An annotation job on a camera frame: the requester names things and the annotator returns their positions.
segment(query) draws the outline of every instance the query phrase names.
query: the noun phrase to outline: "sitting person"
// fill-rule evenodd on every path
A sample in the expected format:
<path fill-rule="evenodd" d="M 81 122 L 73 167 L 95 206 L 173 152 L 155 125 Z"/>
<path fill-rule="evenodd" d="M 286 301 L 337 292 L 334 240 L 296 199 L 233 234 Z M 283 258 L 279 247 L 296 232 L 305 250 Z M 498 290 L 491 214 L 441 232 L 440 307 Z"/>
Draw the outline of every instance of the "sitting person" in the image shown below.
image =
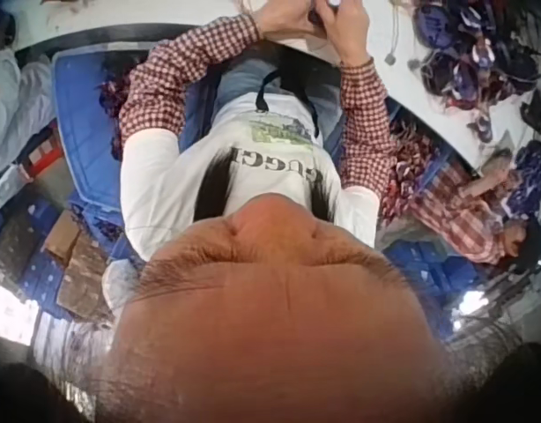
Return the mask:
<path fill-rule="evenodd" d="M 519 272 L 534 267 L 541 257 L 538 221 L 504 223 L 500 215 L 500 201 L 521 182 L 510 169 L 512 159 L 510 151 L 494 154 L 477 180 L 459 160 L 451 161 L 411 201 L 411 215 L 474 263 L 514 263 Z"/>

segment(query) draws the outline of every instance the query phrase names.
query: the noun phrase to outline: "light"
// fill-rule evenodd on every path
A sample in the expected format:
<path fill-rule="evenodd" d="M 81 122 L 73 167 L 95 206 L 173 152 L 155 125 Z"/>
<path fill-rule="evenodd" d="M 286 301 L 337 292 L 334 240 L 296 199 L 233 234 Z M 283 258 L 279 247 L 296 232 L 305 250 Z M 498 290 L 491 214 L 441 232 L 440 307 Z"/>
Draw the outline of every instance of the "light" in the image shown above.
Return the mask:
<path fill-rule="evenodd" d="M 471 315 L 489 303 L 490 301 L 484 298 L 482 291 L 469 291 L 464 294 L 463 301 L 458 306 L 458 309 L 462 315 Z"/>

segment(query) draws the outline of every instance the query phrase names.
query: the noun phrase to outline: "white cloth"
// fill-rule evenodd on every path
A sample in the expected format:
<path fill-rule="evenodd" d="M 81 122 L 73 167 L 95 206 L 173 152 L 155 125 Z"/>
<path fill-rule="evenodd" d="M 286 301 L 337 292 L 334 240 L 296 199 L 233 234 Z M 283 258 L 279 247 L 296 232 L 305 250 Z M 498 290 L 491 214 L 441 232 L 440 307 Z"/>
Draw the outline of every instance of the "white cloth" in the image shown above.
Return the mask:
<path fill-rule="evenodd" d="M 363 187 L 343 190 L 322 140 L 313 137 L 307 110 L 294 97 L 265 94 L 270 112 L 254 110 L 246 94 L 219 112 L 210 134 L 179 154 L 168 130 L 142 130 L 127 141 L 122 162 L 122 214 L 134 250 L 149 260 L 192 224 L 196 195 L 218 152 L 234 149 L 237 172 L 225 215 L 251 198 L 278 193 L 309 208 L 319 173 L 336 198 L 336 221 L 373 247 L 380 199 Z"/>
<path fill-rule="evenodd" d="M 47 57 L 20 71 L 14 52 L 0 50 L 0 172 L 55 117 Z"/>

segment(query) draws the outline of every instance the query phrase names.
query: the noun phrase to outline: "man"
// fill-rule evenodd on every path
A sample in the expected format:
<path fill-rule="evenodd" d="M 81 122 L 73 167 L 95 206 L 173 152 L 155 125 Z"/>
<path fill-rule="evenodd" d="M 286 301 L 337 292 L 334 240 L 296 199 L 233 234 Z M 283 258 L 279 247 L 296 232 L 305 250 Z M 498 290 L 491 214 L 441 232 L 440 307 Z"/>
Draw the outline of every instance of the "man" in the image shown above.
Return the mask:
<path fill-rule="evenodd" d="M 394 145 L 361 1 L 316 2 L 342 61 L 341 177 L 319 105 L 246 72 L 269 68 L 260 57 L 235 61 L 211 133 L 177 150 L 186 85 L 269 33 L 311 31 L 310 4 L 218 19 L 132 74 L 122 211 L 149 263 L 99 377 L 98 422 L 440 421 L 447 355 L 370 247 Z M 219 104 L 230 80 L 256 83 Z"/>
<path fill-rule="evenodd" d="M 494 211 L 520 184 L 517 172 L 510 170 L 512 159 L 511 152 L 497 154 L 476 180 L 460 161 L 450 162 L 411 202 L 411 214 L 474 263 L 514 263 L 518 272 L 533 268 L 541 257 L 537 220 L 503 224 Z"/>

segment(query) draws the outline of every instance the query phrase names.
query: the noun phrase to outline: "white t-shirt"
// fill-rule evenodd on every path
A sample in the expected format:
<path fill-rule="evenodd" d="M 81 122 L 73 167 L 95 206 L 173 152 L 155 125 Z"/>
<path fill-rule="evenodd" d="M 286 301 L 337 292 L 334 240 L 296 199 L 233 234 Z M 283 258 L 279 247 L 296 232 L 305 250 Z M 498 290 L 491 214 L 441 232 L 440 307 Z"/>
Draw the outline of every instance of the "white t-shirt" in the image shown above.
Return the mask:
<path fill-rule="evenodd" d="M 269 113 L 257 113 L 249 93 L 222 108 L 210 134 L 180 154 L 177 136 L 142 130 L 125 145 L 122 214 L 134 250 L 149 260 L 165 242 L 192 225 L 204 173 L 219 152 L 234 149 L 236 173 L 226 213 L 251 198 L 277 193 L 310 208 L 310 183 L 318 177 L 336 199 L 335 224 L 373 247 L 380 199 L 364 187 L 341 188 L 309 112 L 294 97 L 265 94 Z"/>

